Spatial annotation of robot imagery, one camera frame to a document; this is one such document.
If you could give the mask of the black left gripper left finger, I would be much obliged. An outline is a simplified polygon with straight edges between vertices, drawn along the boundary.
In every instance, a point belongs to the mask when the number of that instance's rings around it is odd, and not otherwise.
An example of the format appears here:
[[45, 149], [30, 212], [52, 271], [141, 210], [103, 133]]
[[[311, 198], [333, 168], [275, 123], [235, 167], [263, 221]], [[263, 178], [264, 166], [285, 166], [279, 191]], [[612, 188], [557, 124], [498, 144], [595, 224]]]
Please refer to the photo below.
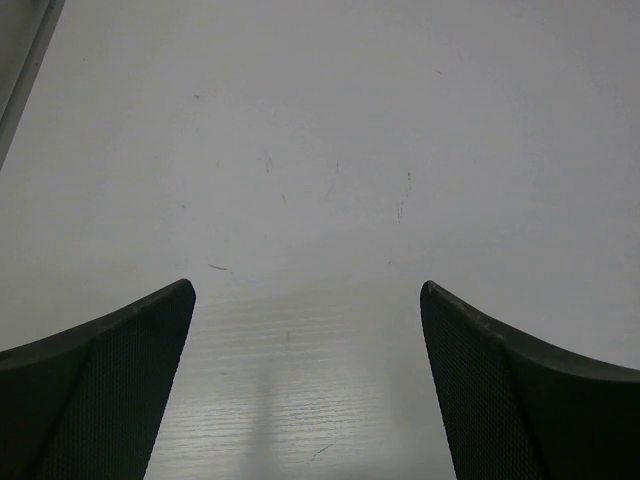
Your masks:
[[144, 477], [192, 320], [178, 280], [1, 354], [4, 479]]

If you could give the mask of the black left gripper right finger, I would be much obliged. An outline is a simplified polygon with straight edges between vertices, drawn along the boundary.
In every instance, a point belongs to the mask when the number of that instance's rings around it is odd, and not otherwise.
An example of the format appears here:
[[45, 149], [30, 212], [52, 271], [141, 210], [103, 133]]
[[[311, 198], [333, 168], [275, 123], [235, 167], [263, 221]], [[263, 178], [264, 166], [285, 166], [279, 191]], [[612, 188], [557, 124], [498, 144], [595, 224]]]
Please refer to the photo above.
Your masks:
[[638, 478], [638, 370], [540, 340], [433, 281], [420, 314], [457, 478]]

